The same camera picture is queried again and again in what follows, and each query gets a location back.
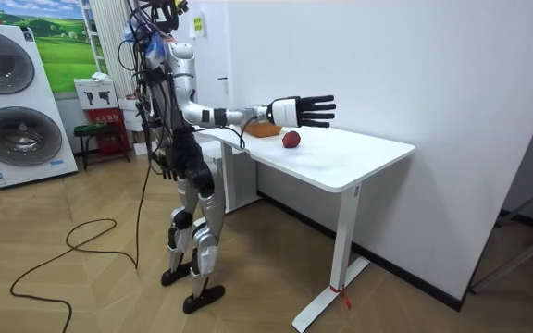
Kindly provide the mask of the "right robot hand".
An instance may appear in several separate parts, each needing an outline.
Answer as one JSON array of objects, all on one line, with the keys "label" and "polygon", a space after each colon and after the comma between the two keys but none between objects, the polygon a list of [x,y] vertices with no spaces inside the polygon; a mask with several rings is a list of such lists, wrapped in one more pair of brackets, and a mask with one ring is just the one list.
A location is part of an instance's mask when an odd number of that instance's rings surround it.
[{"label": "right robot hand", "polygon": [[279,98],[266,107],[266,118],[276,126],[288,128],[328,128],[335,117],[333,95]]}]

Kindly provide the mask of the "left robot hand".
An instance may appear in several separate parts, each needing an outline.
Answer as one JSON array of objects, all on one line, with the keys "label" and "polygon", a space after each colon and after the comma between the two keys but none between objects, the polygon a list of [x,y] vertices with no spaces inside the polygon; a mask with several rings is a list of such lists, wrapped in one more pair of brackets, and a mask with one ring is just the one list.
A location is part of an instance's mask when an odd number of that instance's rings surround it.
[{"label": "left robot hand", "polygon": [[178,179],[175,167],[168,161],[168,157],[164,154],[154,154],[154,162],[160,167],[160,174],[164,179],[176,181]]}]

